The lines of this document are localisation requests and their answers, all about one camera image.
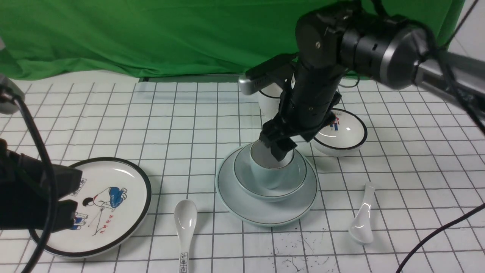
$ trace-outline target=ceramic plate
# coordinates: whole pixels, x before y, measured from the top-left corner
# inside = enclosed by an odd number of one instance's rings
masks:
[[[74,226],[53,233],[46,250],[85,258],[121,244],[136,230],[148,212],[151,186],[143,170],[124,159],[93,158],[71,167],[82,171],[81,185],[61,200],[78,202]],[[30,234],[39,241],[40,230]]]
[[[283,201],[265,202],[248,195],[238,185],[233,166],[241,149],[232,151],[224,159],[215,178],[219,198],[230,212],[245,222],[271,227],[288,224],[310,211],[317,196],[318,176],[306,158],[309,168],[303,187]]]
[[[256,181],[250,165],[251,144],[244,147],[234,160],[234,171],[241,186],[255,195],[269,198],[282,198],[303,186],[303,181],[307,175],[305,160],[299,153],[295,153],[295,161],[291,163],[285,175],[285,180],[281,185],[268,189]]]

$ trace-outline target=green screen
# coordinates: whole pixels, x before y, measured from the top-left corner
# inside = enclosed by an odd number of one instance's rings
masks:
[[[135,77],[241,73],[297,51],[304,13],[333,0],[2,0],[0,71],[40,79],[93,69]],[[462,0],[384,0],[428,24],[440,43]],[[369,0],[366,9],[372,10]]]

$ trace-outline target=teacup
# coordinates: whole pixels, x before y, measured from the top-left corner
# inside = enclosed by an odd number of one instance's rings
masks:
[[[254,177],[268,189],[274,189],[281,185],[283,178],[292,163],[295,153],[288,152],[283,160],[278,161],[271,154],[271,149],[263,142],[257,140],[251,145],[250,164]]]

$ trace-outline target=cartoon boy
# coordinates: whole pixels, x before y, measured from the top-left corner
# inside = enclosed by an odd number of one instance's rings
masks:
[[[126,199],[126,188],[117,188],[117,187],[109,187],[104,191],[98,193],[95,197],[85,198],[82,202],[83,206],[91,206],[97,205],[101,207],[101,210],[104,208],[110,208],[111,211],[114,211],[118,206],[121,205],[123,200]]]
[[[74,214],[74,225],[71,227],[71,229],[72,230],[81,229],[81,226],[86,224],[85,222],[86,219],[88,219],[88,216],[86,214],[76,212]]]

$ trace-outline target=table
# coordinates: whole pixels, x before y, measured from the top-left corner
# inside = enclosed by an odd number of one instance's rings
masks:
[[[352,85],[352,80],[344,80]],[[485,138],[467,115],[415,87],[397,92],[375,82],[340,88],[337,108],[358,115],[368,139],[349,157],[329,157],[299,142],[316,165],[320,192],[300,221],[278,228],[243,223],[214,193],[216,166],[256,140],[266,121],[256,96],[237,83],[22,82],[26,103],[54,163],[116,156],[139,165],[152,183],[149,214],[120,247],[84,260],[44,253],[36,273],[172,273],[178,266],[173,210],[199,210],[194,273],[389,273],[420,239],[485,198]],[[0,118],[9,149],[36,156],[19,113]],[[346,230],[366,181],[378,186],[374,242]],[[485,213],[428,242],[404,272],[482,272]],[[0,272],[20,272],[35,243],[26,231],[0,231]]]

